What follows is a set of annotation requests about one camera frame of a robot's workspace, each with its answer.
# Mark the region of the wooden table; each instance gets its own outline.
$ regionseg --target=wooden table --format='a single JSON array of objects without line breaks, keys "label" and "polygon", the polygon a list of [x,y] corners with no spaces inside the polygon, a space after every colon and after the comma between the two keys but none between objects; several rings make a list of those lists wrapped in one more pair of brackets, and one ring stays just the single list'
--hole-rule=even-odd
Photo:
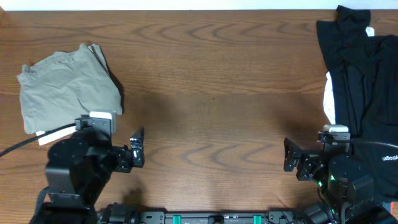
[{"label": "wooden table", "polygon": [[[372,11],[377,35],[397,11]],[[267,210],[318,200],[284,172],[283,140],[320,147],[327,72],[315,22],[334,11],[7,12],[0,24],[0,146],[24,132],[16,75],[55,51],[100,44],[124,96],[114,145],[146,128],[146,164],[114,173],[96,208]],[[47,185],[46,145],[0,159],[0,223],[27,223]]]}]

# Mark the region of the green strip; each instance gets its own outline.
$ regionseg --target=green strip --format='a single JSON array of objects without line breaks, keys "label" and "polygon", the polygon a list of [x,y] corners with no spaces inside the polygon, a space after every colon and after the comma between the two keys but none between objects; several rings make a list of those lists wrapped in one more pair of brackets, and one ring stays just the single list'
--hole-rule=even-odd
[{"label": "green strip", "polygon": [[253,224],[261,224],[261,216],[260,215],[255,215],[253,216]]},{"label": "green strip", "polygon": [[173,215],[173,224],[181,224],[181,216]]}]

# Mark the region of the black cloth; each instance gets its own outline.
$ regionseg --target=black cloth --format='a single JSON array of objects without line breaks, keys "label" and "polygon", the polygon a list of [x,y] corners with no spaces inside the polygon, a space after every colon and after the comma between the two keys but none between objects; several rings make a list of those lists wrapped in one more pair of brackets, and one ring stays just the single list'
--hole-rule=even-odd
[{"label": "black cloth", "polygon": [[[369,10],[338,6],[337,11],[337,21],[317,22],[336,124],[349,127],[354,138],[398,144],[398,37],[368,37]],[[353,149],[371,169],[381,200],[398,200],[398,150],[369,144]]]}]

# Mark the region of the gray towel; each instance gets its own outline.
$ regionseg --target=gray towel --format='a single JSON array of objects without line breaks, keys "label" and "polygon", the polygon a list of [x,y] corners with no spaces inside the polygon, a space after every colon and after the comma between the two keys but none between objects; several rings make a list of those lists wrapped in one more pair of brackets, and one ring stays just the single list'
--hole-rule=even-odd
[{"label": "gray towel", "polygon": [[21,110],[25,132],[49,131],[95,110],[122,113],[121,97],[109,77],[99,45],[55,52],[33,66],[23,65]]}]

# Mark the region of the white backdrop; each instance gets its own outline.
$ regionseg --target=white backdrop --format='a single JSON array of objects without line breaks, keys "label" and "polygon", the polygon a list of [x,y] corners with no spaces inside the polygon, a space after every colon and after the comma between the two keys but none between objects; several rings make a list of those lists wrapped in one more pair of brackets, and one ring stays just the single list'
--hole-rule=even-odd
[{"label": "white backdrop", "polygon": [[0,0],[6,11],[42,10],[223,10],[398,9],[398,0]]}]

